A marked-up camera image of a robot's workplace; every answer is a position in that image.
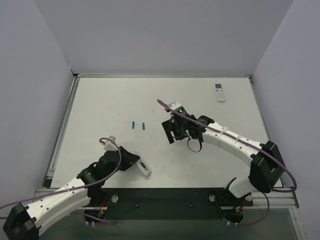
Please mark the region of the small white remote control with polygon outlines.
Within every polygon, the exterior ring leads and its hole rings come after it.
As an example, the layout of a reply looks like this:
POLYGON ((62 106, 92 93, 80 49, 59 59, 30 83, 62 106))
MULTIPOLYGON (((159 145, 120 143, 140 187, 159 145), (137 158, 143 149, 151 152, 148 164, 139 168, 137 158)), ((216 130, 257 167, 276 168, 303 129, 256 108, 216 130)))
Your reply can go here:
POLYGON ((222 84, 221 83, 215 83, 214 84, 214 89, 215 89, 215 95, 216 99, 219 103, 223 103, 226 101, 225 98, 225 92, 223 90, 222 84))

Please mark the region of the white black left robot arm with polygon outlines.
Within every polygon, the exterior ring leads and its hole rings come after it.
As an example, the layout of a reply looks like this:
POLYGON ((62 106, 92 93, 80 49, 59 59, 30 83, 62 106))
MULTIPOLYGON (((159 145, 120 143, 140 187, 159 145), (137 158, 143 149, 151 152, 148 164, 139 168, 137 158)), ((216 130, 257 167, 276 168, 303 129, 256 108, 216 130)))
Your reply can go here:
POLYGON ((10 240, 37 240, 52 225, 80 207, 96 206, 103 199, 105 181, 117 171, 126 171, 140 160, 122 146, 108 150, 69 183, 27 205, 15 205, 2 227, 10 240))

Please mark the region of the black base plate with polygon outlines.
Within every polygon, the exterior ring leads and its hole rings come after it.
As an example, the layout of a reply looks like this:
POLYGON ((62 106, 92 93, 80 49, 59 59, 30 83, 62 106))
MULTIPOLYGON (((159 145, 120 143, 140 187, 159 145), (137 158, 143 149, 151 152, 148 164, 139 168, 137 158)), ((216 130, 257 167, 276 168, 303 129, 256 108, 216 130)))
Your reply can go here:
POLYGON ((236 198, 222 187, 103 188, 84 212, 109 221, 220 220, 227 210, 251 206, 250 196, 236 198))

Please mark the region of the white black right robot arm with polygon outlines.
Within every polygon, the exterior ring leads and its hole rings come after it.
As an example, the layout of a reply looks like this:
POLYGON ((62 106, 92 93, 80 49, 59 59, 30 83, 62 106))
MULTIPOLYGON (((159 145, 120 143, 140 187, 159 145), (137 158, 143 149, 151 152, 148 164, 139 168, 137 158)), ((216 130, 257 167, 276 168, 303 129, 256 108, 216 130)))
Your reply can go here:
POLYGON ((249 166, 247 176, 234 177, 225 187, 237 199, 252 192, 270 193, 284 173, 284 161, 275 143, 250 140, 207 116, 172 114, 161 125, 170 144, 194 139, 200 144, 214 145, 249 166))

